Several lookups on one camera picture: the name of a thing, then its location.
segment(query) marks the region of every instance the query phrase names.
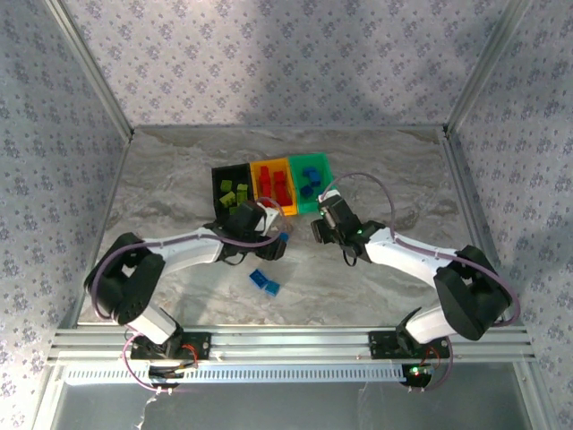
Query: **wall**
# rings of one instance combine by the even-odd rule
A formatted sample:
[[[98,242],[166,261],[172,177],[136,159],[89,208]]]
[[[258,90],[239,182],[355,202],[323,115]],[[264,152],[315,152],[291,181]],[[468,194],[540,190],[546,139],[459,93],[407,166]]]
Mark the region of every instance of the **wall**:
[[[33,412],[123,143],[39,0],[0,5],[0,427]]]
[[[442,124],[505,0],[66,0],[132,125]]]
[[[573,428],[572,39],[570,2],[534,2],[459,131],[564,428]]]

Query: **marble surface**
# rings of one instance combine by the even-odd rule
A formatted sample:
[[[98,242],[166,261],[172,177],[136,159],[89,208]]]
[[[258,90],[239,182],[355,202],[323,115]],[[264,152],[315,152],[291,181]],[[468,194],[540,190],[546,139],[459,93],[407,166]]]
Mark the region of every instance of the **marble surface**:
[[[138,130],[124,166],[100,255],[126,231],[163,237],[213,220],[210,169],[239,162],[324,151],[334,176],[364,171],[394,194],[398,231],[442,246],[462,247],[468,233],[434,131],[304,131],[165,128]],[[374,183],[348,178],[339,187],[361,220],[389,220]],[[396,324],[437,303],[433,288],[387,266],[347,267],[335,245],[312,238],[312,214],[289,218],[285,256],[248,256],[236,267],[198,265],[165,276],[154,300],[181,324]],[[248,275],[260,268],[281,284],[277,297]],[[86,300],[81,322],[95,322]]]

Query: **vent grille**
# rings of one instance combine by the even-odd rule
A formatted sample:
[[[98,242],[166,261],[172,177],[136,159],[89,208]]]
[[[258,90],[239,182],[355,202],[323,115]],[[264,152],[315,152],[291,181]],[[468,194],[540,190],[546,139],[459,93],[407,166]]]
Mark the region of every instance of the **vent grille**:
[[[147,370],[134,370],[147,381]],[[68,368],[66,382],[71,385],[91,383],[129,383],[126,370]],[[180,383],[340,383],[403,382],[401,365],[204,365],[187,372]]]

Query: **wire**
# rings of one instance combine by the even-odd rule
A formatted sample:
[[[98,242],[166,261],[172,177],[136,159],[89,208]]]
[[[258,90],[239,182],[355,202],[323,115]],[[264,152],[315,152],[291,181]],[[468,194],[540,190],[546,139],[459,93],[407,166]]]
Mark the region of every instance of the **wire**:
[[[124,349],[122,349],[122,360],[124,361],[124,365],[125,365],[125,368],[127,369],[127,372],[129,372],[129,374],[132,376],[132,378],[135,380],[135,382],[137,382],[141,387],[143,387],[146,390],[154,391],[154,392],[168,392],[168,390],[166,390],[164,388],[161,388],[161,387],[154,388],[151,385],[147,385],[144,381],[142,381],[139,378],[139,376],[137,374],[135,374],[135,372],[133,371],[133,369],[129,365],[129,362],[127,361],[127,356],[125,355],[125,353],[127,352],[127,349],[129,348],[129,346],[133,343],[133,341],[139,337],[143,337],[143,335],[141,333],[133,334],[133,336],[125,342]]]
[[[434,348],[434,347],[428,347],[428,348],[426,349],[426,355],[425,355],[425,357],[423,358],[423,360],[420,362],[420,364],[418,365],[418,367],[422,366],[422,365],[426,362],[426,360],[428,359],[428,357],[429,357],[429,355],[430,355],[431,352],[433,352],[434,355],[438,358],[438,365],[434,367],[434,370],[435,370],[435,369],[438,369],[438,367],[440,367],[440,354],[438,353],[438,350],[437,350],[436,348]]]
[[[195,347],[189,343],[185,343],[181,346],[181,348],[188,349],[193,353],[193,364],[195,367],[199,367],[199,355],[197,354],[197,349],[195,349]]]
[[[257,199],[257,202],[264,202],[264,201],[268,201],[268,202],[272,203],[275,206],[275,208],[278,209],[278,211],[280,212],[282,223],[281,223],[280,228],[278,229],[278,233],[275,236],[270,237],[267,240],[263,240],[262,242],[242,242],[240,240],[229,239],[228,237],[221,237],[221,236],[217,236],[217,235],[192,234],[192,235],[188,235],[188,236],[176,237],[176,238],[166,240],[163,242],[159,242],[159,241],[156,241],[156,242],[140,242],[137,244],[122,246],[121,248],[116,249],[103,262],[101,262],[101,264],[99,265],[99,269],[96,271],[96,276],[94,277],[93,282],[91,283],[91,289],[90,289],[91,307],[93,307],[93,310],[96,313],[96,315],[98,316],[98,318],[101,320],[111,320],[112,319],[112,314],[106,315],[106,314],[102,313],[101,309],[99,308],[98,288],[99,288],[99,282],[101,281],[101,277],[103,276],[103,273],[106,270],[107,266],[112,261],[114,261],[116,258],[118,258],[120,255],[130,253],[132,251],[136,251],[136,250],[142,249],[142,248],[158,248],[158,247],[162,247],[162,246],[181,244],[184,242],[189,242],[189,241],[198,240],[198,239],[218,240],[219,242],[222,242],[224,244],[241,246],[243,248],[260,248],[262,246],[272,244],[275,240],[278,239],[280,234],[285,230],[285,228],[287,226],[287,224],[285,222],[285,213],[283,212],[283,209],[280,207],[280,205],[277,202],[275,202],[274,200],[270,199],[269,197],[260,197],[259,199]]]
[[[224,264],[228,264],[229,266],[238,266],[239,264],[241,264],[244,261],[246,256],[247,256],[247,254],[243,254],[243,256],[241,257],[241,260],[239,260],[238,262],[230,262],[228,259],[222,260],[222,262]]]
[[[366,176],[366,177],[370,178],[372,181],[374,181],[376,184],[378,184],[381,187],[382,191],[386,194],[386,197],[388,198],[388,202],[390,205],[390,225],[389,225],[390,235],[391,235],[392,239],[397,244],[399,244],[399,245],[401,245],[401,246],[403,246],[406,249],[409,249],[411,251],[415,251],[419,254],[427,255],[430,257],[442,258],[444,260],[450,260],[452,262],[460,262],[462,264],[465,264],[466,266],[472,267],[472,268],[476,269],[477,271],[480,271],[482,274],[489,277],[491,280],[494,280],[495,282],[500,284],[503,287],[503,289],[505,289],[505,291],[511,297],[511,301],[514,305],[513,315],[511,315],[511,317],[507,321],[500,321],[500,322],[494,323],[492,325],[492,327],[505,327],[505,326],[511,325],[512,323],[517,321],[517,319],[519,318],[519,315],[521,314],[521,304],[519,303],[519,297],[517,296],[517,292],[510,286],[510,284],[508,284],[508,282],[506,282],[503,278],[501,278],[497,273],[490,271],[489,269],[483,267],[481,264],[477,264],[476,262],[471,262],[465,258],[458,257],[457,255],[449,255],[449,254],[444,254],[444,253],[440,253],[440,252],[434,252],[434,251],[431,251],[428,249],[421,248],[419,246],[411,245],[407,242],[404,242],[400,237],[397,237],[397,235],[396,235],[396,207],[394,205],[394,199],[392,198],[392,194],[390,193],[389,189],[376,176],[373,176],[369,173],[352,172],[352,173],[347,173],[343,176],[337,177],[334,181],[332,181],[324,189],[324,192],[319,196],[319,201],[322,201],[324,199],[324,196],[330,190],[330,188],[332,188],[332,186],[334,186],[335,184],[340,182],[345,177],[349,177],[349,176]]]
[[[448,343],[448,351],[449,351],[448,367],[446,368],[446,372],[444,372],[444,374],[441,376],[438,382],[433,383],[429,387],[419,388],[419,389],[410,387],[411,391],[424,392],[424,391],[436,390],[440,388],[448,380],[449,375],[451,374],[451,369],[454,366],[454,349],[451,346],[451,340],[449,340],[449,338],[446,338],[446,342]]]
[[[352,260],[352,263],[348,261],[348,256],[346,255],[346,251],[342,251],[342,258],[344,258],[344,262],[346,263],[347,266],[350,267],[355,267],[356,266],[356,262],[358,261],[358,258],[354,258]]]

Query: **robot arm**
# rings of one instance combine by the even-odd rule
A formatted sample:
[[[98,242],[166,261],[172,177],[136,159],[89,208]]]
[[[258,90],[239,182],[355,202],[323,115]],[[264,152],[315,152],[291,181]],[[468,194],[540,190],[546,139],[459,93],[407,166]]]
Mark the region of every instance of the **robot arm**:
[[[507,291],[494,280],[460,262],[462,257],[493,271],[485,255],[473,246],[461,251],[427,245],[396,234],[375,221],[362,223],[336,190],[319,203],[322,219],[312,223],[319,243],[336,243],[346,256],[373,264],[384,264],[411,274],[437,289],[440,305],[418,313],[414,310],[397,327],[398,344],[405,351],[432,340],[460,334],[479,340],[511,305]],[[426,254],[397,243],[422,248]]]
[[[97,301],[98,308],[111,319],[144,335],[160,356],[173,358],[180,351],[183,330],[177,321],[151,302],[161,276],[250,252],[265,260],[279,259],[287,246],[282,238],[259,247],[248,246],[269,240],[265,235],[277,215],[277,210],[244,202],[228,218],[184,235],[140,239],[133,233],[123,234],[98,262],[84,287]],[[110,259],[121,248],[125,248],[125,252]],[[101,276],[94,289],[98,271]]]

